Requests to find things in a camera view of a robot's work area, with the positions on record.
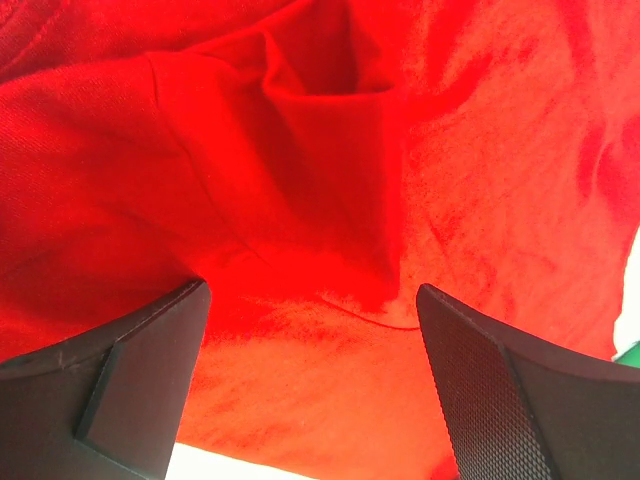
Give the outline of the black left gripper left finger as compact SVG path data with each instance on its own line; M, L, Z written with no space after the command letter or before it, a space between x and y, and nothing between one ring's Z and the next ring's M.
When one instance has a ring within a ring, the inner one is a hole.
M2 478L165 478L210 302L190 282L2 362Z

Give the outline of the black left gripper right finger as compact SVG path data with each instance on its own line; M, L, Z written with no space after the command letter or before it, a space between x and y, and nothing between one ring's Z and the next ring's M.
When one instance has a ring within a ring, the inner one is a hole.
M638 369L545 341L430 284L416 307L460 478L638 479Z

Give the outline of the red t shirt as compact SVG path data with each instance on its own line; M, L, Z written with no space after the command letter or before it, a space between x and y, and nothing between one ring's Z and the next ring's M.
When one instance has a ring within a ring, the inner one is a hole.
M638 225L635 1L1 5L1 355L202 278L183 443L440 477L418 287L607 359Z

